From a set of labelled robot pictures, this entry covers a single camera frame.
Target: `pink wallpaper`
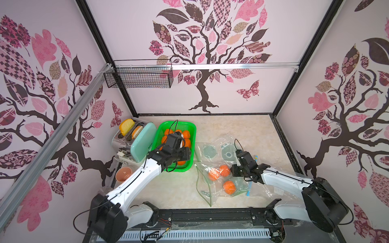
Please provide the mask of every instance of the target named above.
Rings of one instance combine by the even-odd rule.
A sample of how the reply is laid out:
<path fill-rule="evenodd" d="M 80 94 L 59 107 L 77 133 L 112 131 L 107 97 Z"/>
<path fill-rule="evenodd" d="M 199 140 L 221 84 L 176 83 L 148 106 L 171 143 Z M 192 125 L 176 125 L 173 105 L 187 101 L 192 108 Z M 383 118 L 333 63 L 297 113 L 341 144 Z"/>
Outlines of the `pink wallpaper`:
<path fill-rule="evenodd" d="M 389 242 L 388 8 L 347 1 L 278 116 L 304 172 L 353 209 L 347 242 Z"/>
<path fill-rule="evenodd" d="M 75 2 L 20 0 L 2 7 L 0 198 L 104 65 Z M 73 229 L 72 220 L 111 181 L 116 165 L 110 142 L 129 117 L 120 92 L 103 84 L 0 233 L 0 241 L 80 242 L 83 235 Z M 77 225 L 85 231 L 86 218 L 80 217 Z"/>

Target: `floral pattern leaf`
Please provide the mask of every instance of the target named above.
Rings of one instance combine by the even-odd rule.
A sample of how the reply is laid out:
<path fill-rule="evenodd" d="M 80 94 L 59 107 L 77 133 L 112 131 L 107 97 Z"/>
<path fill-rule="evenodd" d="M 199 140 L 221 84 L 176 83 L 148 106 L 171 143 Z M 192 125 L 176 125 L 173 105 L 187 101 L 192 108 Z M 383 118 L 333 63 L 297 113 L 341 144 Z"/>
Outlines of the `floral pattern leaf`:
<path fill-rule="evenodd" d="M 19 84 L 8 80 L 4 75 L 4 81 L 7 85 L 7 89 L 12 98 L 17 101 L 21 106 L 25 106 L 28 101 L 27 91 Z"/>
<path fill-rule="evenodd" d="M 29 164 L 38 152 L 21 149 L 0 157 L 0 167 L 3 169 L 18 169 Z"/>

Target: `orange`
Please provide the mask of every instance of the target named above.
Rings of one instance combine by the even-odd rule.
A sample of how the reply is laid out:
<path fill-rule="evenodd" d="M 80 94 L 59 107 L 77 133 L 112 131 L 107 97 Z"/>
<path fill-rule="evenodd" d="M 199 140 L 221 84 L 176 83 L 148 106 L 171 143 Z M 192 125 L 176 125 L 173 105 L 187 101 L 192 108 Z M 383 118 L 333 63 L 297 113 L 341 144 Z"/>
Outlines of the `orange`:
<path fill-rule="evenodd" d="M 211 181 L 216 181 L 220 177 L 220 171 L 216 168 L 212 168 L 208 172 L 208 177 Z"/>
<path fill-rule="evenodd" d="M 234 184 L 232 181 L 230 181 L 230 180 L 226 181 L 226 182 L 223 184 L 223 189 L 224 189 L 224 191 L 225 191 L 228 195 L 233 194 L 233 193 L 237 190 L 237 188 L 235 187 L 235 184 Z"/>
<path fill-rule="evenodd" d="M 188 130 L 183 131 L 182 135 L 184 136 L 184 138 L 191 138 L 191 134 L 189 133 Z"/>
<path fill-rule="evenodd" d="M 220 175 L 223 176 L 223 177 L 228 176 L 230 174 L 230 172 L 231 172 L 230 168 L 228 166 L 226 166 L 226 165 L 220 166 L 219 169 L 221 171 Z"/>
<path fill-rule="evenodd" d="M 166 142 L 166 139 L 168 139 L 168 136 L 163 136 L 163 137 L 162 137 L 162 140 L 161 140 L 161 143 L 165 143 L 165 142 Z"/>

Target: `tree mural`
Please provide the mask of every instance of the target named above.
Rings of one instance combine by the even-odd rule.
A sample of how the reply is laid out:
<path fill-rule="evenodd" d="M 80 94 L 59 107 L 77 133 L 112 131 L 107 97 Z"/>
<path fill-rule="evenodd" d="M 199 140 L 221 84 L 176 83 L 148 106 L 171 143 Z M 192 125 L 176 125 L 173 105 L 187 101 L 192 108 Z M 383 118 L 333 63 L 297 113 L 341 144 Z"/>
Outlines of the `tree mural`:
<path fill-rule="evenodd" d="M 149 49 L 159 56 L 158 65 L 165 65 L 166 59 L 171 59 L 172 64 L 264 63 L 271 56 L 259 53 L 270 45 L 270 42 L 259 42 L 267 31 L 261 29 L 267 20 L 266 9 L 258 10 L 264 0 L 232 0 L 236 2 L 235 8 L 240 5 L 236 14 L 231 14 L 234 9 L 231 9 L 230 0 L 163 1 L 173 8 L 162 10 L 157 15 L 165 17 L 171 24 L 165 26 L 153 21 L 154 32 L 161 43 L 153 40 Z M 189 110 L 202 107 L 208 113 L 211 112 L 207 107 L 218 106 L 209 101 L 204 85 L 207 80 L 211 83 L 234 82 L 234 79 L 251 74 L 249 69 L 173 71 L 178 83 L 196 84 L 200 91 L 201 101 Z M 237 92 L 248 99 L 251 95 L 258 95 L 257 87 L 258 82 L 250 89 Z"/>
<path fill-rule="evenodd" d="M 369 45 L 370 59 L 361 56 L 354 45 L 341 67 L 333 63 L 326 68 L 326 81 L 319 83 L 316 86 L 319 92 L 308 99 L 318 112 L 313 120 L 319 123 L 317 130 L 323 136 L 320 148 L 312 158 L 297 153 L 307 163 L 305 174 L 310 170 L 315 178 L 317 166 L 329 148 L 341 147 L 338 156 L 345 156 L 346 166 L 355 161 L 360 165 L 357 180 L 361 188 L 369 181 L 375 195 L 389 206 L 389 178 L 374 171 L 374 166 L 389 171 L 389 151 L 375 148 L 389 145 L 389 73 L 369 69 L 370 61 L 389 65 L 389 42 L 382 38 L 364 42 Z M 369 180 L 367 160 L 371 164 Z"/>

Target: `table surface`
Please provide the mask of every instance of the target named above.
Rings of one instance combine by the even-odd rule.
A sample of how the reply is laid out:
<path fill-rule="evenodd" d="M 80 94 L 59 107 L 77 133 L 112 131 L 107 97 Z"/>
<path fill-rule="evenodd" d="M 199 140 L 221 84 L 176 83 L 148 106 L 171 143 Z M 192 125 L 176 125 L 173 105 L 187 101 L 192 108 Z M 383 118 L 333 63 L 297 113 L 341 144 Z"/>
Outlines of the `table surface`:
<path fill-rule="evenodd" d="M 245 151 L 257 155 L 259 163 L 269 164 L 279 170 L 292 172 L 293 168 L 269 115 L 207 115 L 207 116 L 157 116 L 139 117 L 151 121 L 157 127 L 165 121 L 192 122 L 197 127 L 196 142 L 211 143 L 221 135 L 231 134 L 237 138 Z M 134 199 L 131 205 L 149 201 L 158 208 L 209 208 L 208 203 L 196 190 L 197 169 L 186 172 L 161 173 L 154 178 Z M 253 184 L 258 191 L 272 186 Z M 263 196 L 219 197 L 212 208 L 265 207 L 273 198 Z"/>

